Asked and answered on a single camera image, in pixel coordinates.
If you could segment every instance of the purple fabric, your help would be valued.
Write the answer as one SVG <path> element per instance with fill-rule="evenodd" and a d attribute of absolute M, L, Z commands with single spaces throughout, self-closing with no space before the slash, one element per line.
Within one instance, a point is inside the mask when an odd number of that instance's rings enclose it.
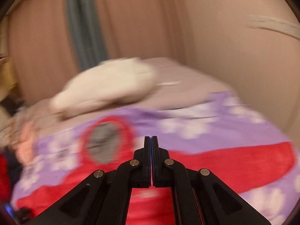
<path fill-rule="evenodd" d="M 273 124 L 244 107 L 231 93 L 214 93 L 210 102 L 187 109 L 157 112 L 123 107 L 106 115 L 123 117 L 131 124 L 135 149 L 143 146 L 144 136 L 153 135 L 158 136 L 160 147 L 189 154 L 289 141 Z M 77 167 L 78 137 L 96 120 L 37 141 L 36 158 L 24 168 L 13 191 L 13 206 L 42 185 L 58 185 Z M 300 160 L 297 150 L 295 155 Z M 281 225 L 300 197 L 299 161 L 280 180 L 240 195 L 272 225 Z"/>

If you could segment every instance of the brown curtain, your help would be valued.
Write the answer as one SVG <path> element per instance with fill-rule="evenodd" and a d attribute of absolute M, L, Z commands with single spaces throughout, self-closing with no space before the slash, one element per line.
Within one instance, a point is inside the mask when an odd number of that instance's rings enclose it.
<path fill-rule="evenodd" d="M 195 50 L 183 0 L 95 0 L 111 58 L 170 57 L 191 64 Z"/>
<path fill-rule="evenodd" d="M 9 55 L 28 104 L 52 97 L 78 73 L 65 0 L 23 0 L 9 16 L 8 38 Z"/>

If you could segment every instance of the silver pin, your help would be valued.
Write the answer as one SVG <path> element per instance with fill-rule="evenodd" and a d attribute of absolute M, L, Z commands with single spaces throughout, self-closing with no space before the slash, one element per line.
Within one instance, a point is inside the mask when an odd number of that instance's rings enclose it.
<path fill-rule="evenodd" d="M 201 169 L 201 170 L 200 170 L 200 173 L 201 173 L 203 176 L 208 176 L 208 175 L 210 174 L 209 170 L 208 170 L 208 169 L 205 169 L 205 168 Z"/>
<path fill-rule="evenodd" d="M 166 163 L 167 165 L 173 165 L 173 164 L 174 164 L 174 161 L 173 161 L 172 159 L 166 159 L 166 160 L 165 160 L 165 163 Z"/>
<path fill-rule="evenodd" d="M 103 173 L 103 171 L 101 171 L 101 170 L 97 170 L 97 171 L 94 172 L 94 176 L 95 176 L 96 178 L 102 177 L 103 174 L 104 174 L 104 173 Z"/>
<path fill-rule="evenodd" d="M 135 160 L 135 159 L 133 159 L 133 160 L 130 161 L 130 165 L 131 166 L 137 166 L 137 165 L 139 165 L 139 163 L 140 162 L 138 160 Z"/>

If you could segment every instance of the pillow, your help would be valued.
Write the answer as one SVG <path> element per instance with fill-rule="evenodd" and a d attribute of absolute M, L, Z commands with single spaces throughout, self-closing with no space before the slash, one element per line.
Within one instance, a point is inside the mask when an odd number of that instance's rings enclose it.
<path fill-rule="evenodd" d="M 139 101 L 155 86 L 155 70 L 140 59 L 108 60 L 71 79 L 51 99 L 50 110 L 70 118 L 114 102 Z"/>

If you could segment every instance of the yellow object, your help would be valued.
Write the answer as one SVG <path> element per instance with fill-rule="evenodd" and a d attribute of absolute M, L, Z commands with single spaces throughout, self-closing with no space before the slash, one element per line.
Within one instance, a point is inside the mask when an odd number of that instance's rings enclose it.
<path fill-rule="evenodd" d="M 13 63 L 10 58 L 7 58 L 6 62 L 3 63 L 0 77 L 3 79 L 2 83 L 4 83 L 8 92 L 16 86 L 17 80 L 13 69 Z"/>

